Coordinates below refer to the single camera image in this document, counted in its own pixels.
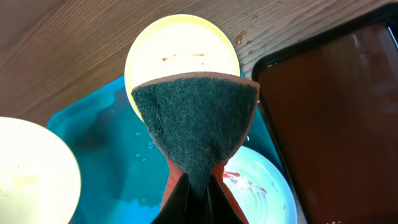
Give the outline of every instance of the dark green fabric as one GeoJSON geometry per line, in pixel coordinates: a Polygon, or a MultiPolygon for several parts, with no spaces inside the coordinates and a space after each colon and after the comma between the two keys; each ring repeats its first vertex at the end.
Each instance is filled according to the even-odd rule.
{"type": "Polygon", "coordinates": [[[180,78],[137,87],[132,97],[154,141],[205,193],[211,172],[242,140],[257,89],[210,77],[180,78]]]}

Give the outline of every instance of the plate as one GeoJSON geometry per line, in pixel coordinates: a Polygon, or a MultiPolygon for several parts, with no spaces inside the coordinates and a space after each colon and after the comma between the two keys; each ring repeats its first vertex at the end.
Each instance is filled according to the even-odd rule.
{"type": "Polygon", "coordinates": [[[241,146],[224,169],[223,182],[250,224],[294,224],[293,193],[279,170],[258,152],[241,146]]]}
{"type": "Polygon", "coordinates": [[[0,222],[68,223],[81,186],[69,147],[37,124],[0,117],[0,153],[0,222]]]}
{"type": "Polygon", "coordinates": [[[127,55],[124,79],[130,104],[138,117],[132,89],[156,78],[186,72],[240,75],[238,57],[227,36],[209,21],[173,15],[146,27],[127,55]]]}

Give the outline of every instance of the blue cutting board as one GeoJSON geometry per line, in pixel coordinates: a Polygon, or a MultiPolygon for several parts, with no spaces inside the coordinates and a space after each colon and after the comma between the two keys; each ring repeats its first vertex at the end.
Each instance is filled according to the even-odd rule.
{"type": "MultiPolygon", "coordinates": [[[[146,224],[156,217],[169,169],[131,108],[124,77],[53,115],[47,128],[69,145],[80,167],[74,224],[146,224]]],[[[244,146],[283,173],[258,110],[244,146]]]]}

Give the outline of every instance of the yellow plate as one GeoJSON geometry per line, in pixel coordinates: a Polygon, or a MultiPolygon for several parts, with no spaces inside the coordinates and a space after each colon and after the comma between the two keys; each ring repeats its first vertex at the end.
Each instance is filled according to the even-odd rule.
{"type": "Polygon", "coordinates": [[[214,24],[197,16],[174,15],[155,21],[134,41],[124,80],[134,111],[132,89],[156,78],[185,72],[220,72],[239,76],[231,42],[214,24]]]}
{"type": "Polygon", "coordinates": [[[67,224],[80,187],[77,161],[58,136],[0,117],[0,223],[67,224]]]}

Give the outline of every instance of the wooden table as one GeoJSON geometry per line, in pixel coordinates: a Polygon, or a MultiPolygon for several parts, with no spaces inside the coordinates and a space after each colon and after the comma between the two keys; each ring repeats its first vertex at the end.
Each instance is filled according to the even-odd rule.
{"type": "MultiPolygon", "coordinates": [[[[45,125],[120,77],[137,35],[171,14],[218,26],[245,76],[261,57],[390,0],[5,0],[0,2],[0,116],[45,125]],[[234,40],[246,30],[242,44],[234,40]]],[[[298,205],[298,222],[305,223],[298,205]]]]}

